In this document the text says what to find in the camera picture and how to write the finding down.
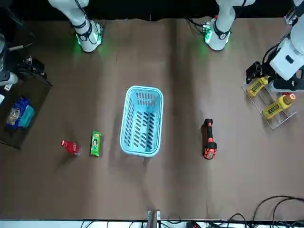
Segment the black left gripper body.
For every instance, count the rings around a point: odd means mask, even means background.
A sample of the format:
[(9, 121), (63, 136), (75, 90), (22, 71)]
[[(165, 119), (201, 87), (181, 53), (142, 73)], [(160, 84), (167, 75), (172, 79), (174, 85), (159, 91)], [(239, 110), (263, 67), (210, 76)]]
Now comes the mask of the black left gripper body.
[(271, 76), (271, 67), (268, 63), (257, 62), (257, 73), (256, 79), (263, 79), (266, 83), (269, 82), (269, 77)]

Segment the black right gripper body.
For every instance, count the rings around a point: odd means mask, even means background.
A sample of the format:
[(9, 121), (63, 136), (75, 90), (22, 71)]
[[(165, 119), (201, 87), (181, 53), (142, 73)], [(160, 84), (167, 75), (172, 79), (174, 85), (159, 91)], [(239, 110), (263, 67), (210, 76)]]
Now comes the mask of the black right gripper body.
[(23, 67), (28, 71), (31, 71), (42, 77), (46, 77), (45, 65), (33, 56), (29, 56), (25, 60), (23, 60)]

